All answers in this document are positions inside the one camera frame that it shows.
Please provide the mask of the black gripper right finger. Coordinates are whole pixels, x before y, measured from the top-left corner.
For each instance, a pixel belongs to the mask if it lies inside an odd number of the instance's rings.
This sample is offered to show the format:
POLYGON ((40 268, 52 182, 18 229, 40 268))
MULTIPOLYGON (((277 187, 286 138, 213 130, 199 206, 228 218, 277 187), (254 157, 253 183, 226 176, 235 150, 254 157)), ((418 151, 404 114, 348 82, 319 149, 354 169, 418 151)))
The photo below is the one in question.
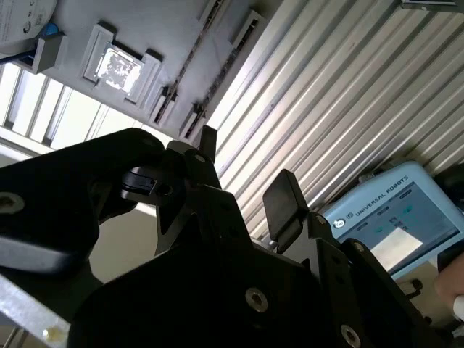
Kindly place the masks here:
POLYGON ((316 282, 321 333, 332 347, 446 347, 366 245, 339 243, 329 222, 307 207, 295 175, 282 170, 263 195, 270 238, 279 254, 300 236, 302 264, 316 282))

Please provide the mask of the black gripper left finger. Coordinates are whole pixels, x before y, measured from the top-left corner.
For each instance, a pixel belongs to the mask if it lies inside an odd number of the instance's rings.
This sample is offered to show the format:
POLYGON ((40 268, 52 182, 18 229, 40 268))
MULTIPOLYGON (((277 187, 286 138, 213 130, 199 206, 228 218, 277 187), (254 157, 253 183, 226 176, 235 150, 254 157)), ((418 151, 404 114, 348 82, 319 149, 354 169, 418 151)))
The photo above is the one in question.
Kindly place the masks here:
POLYGON ((168 146, 139 128, 1 169, 1 266, 68 273, 88 260, 99 227, 137 204, 157 211, 157 251, 174 245, 192 216, 213 241, 250 237, 234 196, 221 189, 206 146, 168 146))

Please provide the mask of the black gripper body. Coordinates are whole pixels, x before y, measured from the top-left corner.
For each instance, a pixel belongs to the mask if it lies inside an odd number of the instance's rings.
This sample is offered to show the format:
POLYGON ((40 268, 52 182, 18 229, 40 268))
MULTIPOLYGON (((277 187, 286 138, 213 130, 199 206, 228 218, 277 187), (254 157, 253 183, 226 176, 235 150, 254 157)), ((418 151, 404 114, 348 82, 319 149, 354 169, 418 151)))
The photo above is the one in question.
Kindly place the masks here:
POLYGON ((301 265, 254 246, 223 268, 178 246, 105 284, 72 320, 69 347, 319 347, 317 289, 301 265))

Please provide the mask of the person's bare hand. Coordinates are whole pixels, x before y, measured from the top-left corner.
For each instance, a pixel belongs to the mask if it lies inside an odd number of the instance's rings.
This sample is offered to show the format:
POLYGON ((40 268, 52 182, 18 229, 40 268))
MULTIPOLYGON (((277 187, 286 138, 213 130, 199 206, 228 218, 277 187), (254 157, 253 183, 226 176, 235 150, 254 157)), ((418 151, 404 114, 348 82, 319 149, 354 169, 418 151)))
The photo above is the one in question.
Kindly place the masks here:
POLYGON ((463 276, 458 269, 443 269, 435 281, 435 289, 440 299, 453 314, 463 321, 463 276))

